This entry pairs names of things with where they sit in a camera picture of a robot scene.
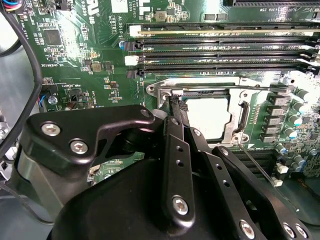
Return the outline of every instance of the board label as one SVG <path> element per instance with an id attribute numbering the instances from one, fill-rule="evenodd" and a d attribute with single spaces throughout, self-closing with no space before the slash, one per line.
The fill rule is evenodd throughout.
<path id="1" fill-rule="evenodd" d="M 128 0 L 111 0 L 111 8 L 114 14 L 128 12 Z"/>

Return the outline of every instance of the mounting hole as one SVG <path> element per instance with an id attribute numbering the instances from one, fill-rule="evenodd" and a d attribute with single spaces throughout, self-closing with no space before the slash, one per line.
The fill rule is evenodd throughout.
<path id="1" fill-rule="evenodd" d="M 176 146 L 176 149 L 177 149 L 179 152 L 183 152 L 183 151 L 184 151 L 183 148 L 180 147 L 180 146 Z"/>
<path id="2" fill-rule="evenodd" d="M 219 164 L 215 165 L 217 169 L 222 170 L 222 166 L 220 166 Z"/>
<path id="3" fill-rule="evenodd" d="M 175 163 L 181 168 L 184 166 L 184 163 L 180 160 L 175 161 Z"/>
<path id="4" fill-rule="evenodd" d="M 141 114 L 146 118 L 150 118 L 150 113 L 145 109 L 141 109 Z"/>
<path id="5" fill-rule="evenodd" d="M 226 180 L 223 180 L 222 182 L 223 182 L 223 184 L 224 184 L 227 188 L 230 187 L 230 184 L 229 184 Z"/>

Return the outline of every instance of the green circuit board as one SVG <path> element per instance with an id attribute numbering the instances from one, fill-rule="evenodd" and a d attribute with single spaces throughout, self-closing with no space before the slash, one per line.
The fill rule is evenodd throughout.
<path id="1" fill-rule="evenodd" d="M 222 0 L 25 0 L 24 9 L 18 19 L 35 50 L 43 73 L 43 89 L 55 89 L 51 97 L 55 104 L 49 104 L 46 96 L 41 105 L 46 111 L 64 111 L 85 108 L 115 107 L 138 104 L 149 110 L 157 108 L 157 99 L 146 93 L 150 84 L 175 77 L 232 77 L 242 76 L 261 84 L 293 85 L 295 88 L 318 93 L 320 81 L 312 74 L 291 70 L 233 70 L 204 73 L 150 73 L 136 78 L 128 78 L 127 70 L 135 66 L 125 64 L 126 56 L 134 56 L 143 50 L 124 50 L 123 41 L 134 42 L 150 36 L 135 37 L 130 34 L 130 26 L 142 24 L 175 24 L 175 23 L 250 23 L 263 24 L 299 24 L 317 22 L 318 6 L 229 6 Z M 205 37 L 308 37 L 308 32 L 285 33 L 217 33 Z M 152 35 L 153 38 L 168 37 L 168 34 Z M 203 34 L 177 34 L 175 37 L 203 37 Z M 172 51 L 179 46 L 162 46 L 159 51 Z M 239 44 L 228 48 L 212 50 L 299 50 L 301 44 L 274 44 L 246 46 Z M 270 62 L 268 58 L 259 58 L 258 63 Z M 185 60 L 177 63 L 186 64 Z M 289 103 L 280 124 L 276 141 L 272 144 L 260 138 L 267 108 L 269 93 L 260 91 L 253 94 L 250 100 L 248 123 L 244 133 L 250 140 L 244 147 L 250 150 L 275 149 L 278 143 L 290 143 L 290 154 L 300 154 L 307 160 L 304 173 L 307 177 L 320 176 L 319 154 L 310 155 L 311 150 L 320 148 L 319 102 L 309 105 L 305 113 L 298 113 Z M 308 119 L 300 126 L 286 122 L 290 114 L 297 114 Z M 283 129 L 291 127 L 297 132 L 295 139 L 290 139 Z M 96 181 L 117 172 L 119 169 L 134 163 L 141 156 L 134 155 L 127 159 L 115 160 L 101 165 Z"/>

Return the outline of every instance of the wire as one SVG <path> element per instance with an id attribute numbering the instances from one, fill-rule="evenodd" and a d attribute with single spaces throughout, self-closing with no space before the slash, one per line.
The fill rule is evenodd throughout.
<path id="1" fill-rule="evenodd" d="M 13 54 L 15 51 L 17 51 L 21 47 L 21 42 L 18 39 L 9 49 L 0 52 L 0 58 L 9 56 L 10 54 Z"/>
<path id="2" fill-rule="evenodd" d="M 8 14 L 4 12 L 4 9 L 0 9 L 1 13 L 3 14 L 4 18 L 9 22 L 11 27 L 13 28 L 15 34 L 18 36 L 26 55 L 30 61 L 30 65 L 33 72 L 34 77 L 34 86 L 33 90 L 30 94 L 29 99 L 27 100 L 24 109 L 22 110 L 18 120 L 16 121 L 15 125 L 9 132 L 9 134 L 6 136 L 6 138 L 1 142 L 0 144 L 0 157 L 4 156 L 6 152 L 9 150 L 9 148 L 14 144 L 17 137 L 19 136 L 24 123 L 26 122 L 27 118 L 29 117 L 32 109 L 34 108 L 37 99 L 39 97 L 39 94 L 41 92 L 42 88 L 42 72 L 40 64 L 37 60 L 36 54 L 33 51 L 29 41 L 27 40 L 25 33 L 22 29 L 22 27 L 18 24 L 15 16 L 13 14 Z"/>
<path id="3" fill-rule="evenodd" d="M 8 0 L 2 0 L 5 4 L 8 4 L 8 5 L 18 5 L 19 3 L 18 2 L 11 2 L 11 1 L 8 1 Z"/>
<path id="4" fill-rule="evenodd" d="M 46 221 L 46 220 L 43 220 L 41 217 L 39 217 L 36 214 L 36 212 L 29 206 L 29 204 L 26 200 L 24 200 L 22 197 L 20 197 L 19 194 L 16 193 L 16 191 L 14 191 L 13 189 L 8 187 L 7 185 L 2 183 L 1 181 L 0 181 L 0 188 L 5 190 L 6 192 L 10 193 L 12 196 L 14 196 L 22 204 L 22 206 L 24 206 L 24 208 L 29 212 L 29 214 L 31 214 L 38 222 L 40 222 L 42 224 L 46 224 L 46 225 L 53 225 L 54 224 L 53 221 Z"/>
<path id="5" fill-rule="evenodd" d="M 39 100 L 39 106 L 42 108 L 43 106 L 42 106 L 42 102 L 43 102 L 43 100 L 45 99 L 45 97 L 46 97 L 46 95 L 43 95 L 42 97 L 41 97 L 41 99 Z"/>

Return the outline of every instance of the motherboard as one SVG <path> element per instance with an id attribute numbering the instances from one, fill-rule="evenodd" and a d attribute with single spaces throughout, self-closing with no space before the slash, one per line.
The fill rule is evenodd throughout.
<path id="1" fill-rule="evenodd" d="M 41 111 L 152 111 L 178 95 L 210 147 L 272 153 L 280 181 L 320 177 L 320 1 L 24 0 L 16 14 L 41 63 Z"/>

